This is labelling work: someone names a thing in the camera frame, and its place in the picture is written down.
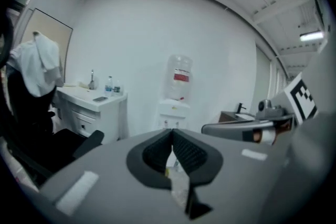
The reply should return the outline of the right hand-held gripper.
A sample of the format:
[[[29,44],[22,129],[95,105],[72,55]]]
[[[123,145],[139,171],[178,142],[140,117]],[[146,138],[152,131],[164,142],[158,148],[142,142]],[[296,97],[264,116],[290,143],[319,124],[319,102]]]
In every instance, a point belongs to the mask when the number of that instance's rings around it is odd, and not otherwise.
[[[260,101],[257,113],[250,120],[237,113],[236,120],[203,125],[201,133],[228,140],[273,145],[280,134],[315,117],[317,112],[313,96],[300,73],[274,100]]]

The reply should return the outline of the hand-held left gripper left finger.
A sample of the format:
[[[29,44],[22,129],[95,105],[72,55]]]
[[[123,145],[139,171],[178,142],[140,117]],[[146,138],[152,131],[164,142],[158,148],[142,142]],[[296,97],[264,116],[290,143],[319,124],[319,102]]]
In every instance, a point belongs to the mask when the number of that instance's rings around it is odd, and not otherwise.
[[[171,189],[166,177],[166,162],[172,152],[171,129],[165,129],[130,149],[127,155],[129,172],[146,187]]]

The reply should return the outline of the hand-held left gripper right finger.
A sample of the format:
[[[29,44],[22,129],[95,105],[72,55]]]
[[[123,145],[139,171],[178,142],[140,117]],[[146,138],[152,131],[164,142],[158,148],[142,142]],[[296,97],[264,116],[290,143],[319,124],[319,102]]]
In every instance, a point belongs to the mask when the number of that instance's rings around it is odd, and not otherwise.
[[[195,188],[210,184],[223,165],[221,153],[185,132],[173,129],[173,151],[189,177],[185,213],[190,219],[207,214],[212,208],[199,201]]]

